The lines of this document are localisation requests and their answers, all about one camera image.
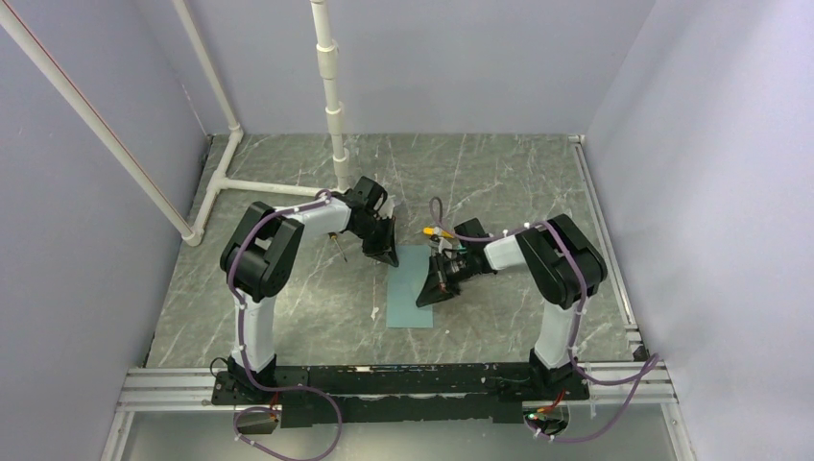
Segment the light blue envelope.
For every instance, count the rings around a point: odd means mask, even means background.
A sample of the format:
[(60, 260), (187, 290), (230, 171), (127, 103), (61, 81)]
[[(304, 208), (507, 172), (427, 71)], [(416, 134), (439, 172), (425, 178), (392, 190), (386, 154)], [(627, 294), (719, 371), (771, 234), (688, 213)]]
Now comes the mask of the light blue envelope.
[(404, 245), (396, 248), (399, 264), (388, 268), (386, 325), (388, 328), (432, 328), (433, 305), (417, 307), (424, 285), (430, 248)]

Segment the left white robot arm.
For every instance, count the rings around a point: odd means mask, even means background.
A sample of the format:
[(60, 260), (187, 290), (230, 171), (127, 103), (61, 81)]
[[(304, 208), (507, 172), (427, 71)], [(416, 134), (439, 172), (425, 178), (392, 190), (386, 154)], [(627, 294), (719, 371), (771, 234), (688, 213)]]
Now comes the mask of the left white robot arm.
[(275, 301), (291, 277), (300, 245), (349, 232), (360, 239), (364, 256), (396, 267), (393, 209), (386, 189), (368, 177), (345, 192), (323, 189), (299, 205), (255, 202), (247, 208), (220, 259), (236, 317), (227, 367), (239, 376), (237, 388), (247, 400), (261, 403), (274, 394)]

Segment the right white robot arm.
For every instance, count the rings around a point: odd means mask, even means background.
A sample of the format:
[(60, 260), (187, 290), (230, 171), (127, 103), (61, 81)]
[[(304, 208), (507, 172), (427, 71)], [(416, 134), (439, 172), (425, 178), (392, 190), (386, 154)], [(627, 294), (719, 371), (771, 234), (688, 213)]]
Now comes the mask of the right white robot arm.
[(576, 318), (608, 276), (604, 258), (567, 214), (502, 236), (489, 235), (472, 218), (452, 234), (460, 245), (430, 255), (416, 306), (451, 300), (475, 277), (526, 269), (544, 299), (539, 337), (530, 352), (529, 385), (542, 399), (555, 397), (576, 375), (571, 363)]

